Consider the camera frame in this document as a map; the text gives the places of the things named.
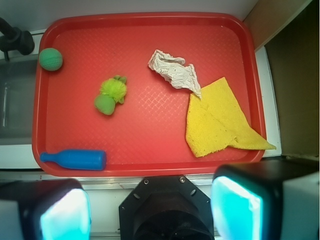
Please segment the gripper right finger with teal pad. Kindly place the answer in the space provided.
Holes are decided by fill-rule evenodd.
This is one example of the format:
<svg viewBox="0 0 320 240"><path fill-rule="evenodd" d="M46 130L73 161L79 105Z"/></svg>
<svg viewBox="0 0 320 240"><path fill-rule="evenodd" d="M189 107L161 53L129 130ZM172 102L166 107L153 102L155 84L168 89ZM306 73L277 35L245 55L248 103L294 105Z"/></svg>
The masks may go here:
<svg viewBox="0 0 320 240"><path fill-rule="evenodd" d="M214 225L225 240L317 240L320 166L308 159L221 165L211 187Z"/></svg>

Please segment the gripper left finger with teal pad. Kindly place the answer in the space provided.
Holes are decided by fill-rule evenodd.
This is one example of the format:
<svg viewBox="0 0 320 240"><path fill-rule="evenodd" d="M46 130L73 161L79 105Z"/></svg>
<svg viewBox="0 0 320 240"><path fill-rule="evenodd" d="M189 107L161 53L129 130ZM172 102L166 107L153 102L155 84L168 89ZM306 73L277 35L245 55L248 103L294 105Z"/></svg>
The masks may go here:
<svg viewBox="0 0 320 240"><path fill-rule="evenodd" d="M77 180L1 183L2 240L88 240L90 231L89 196Z"/></svg>

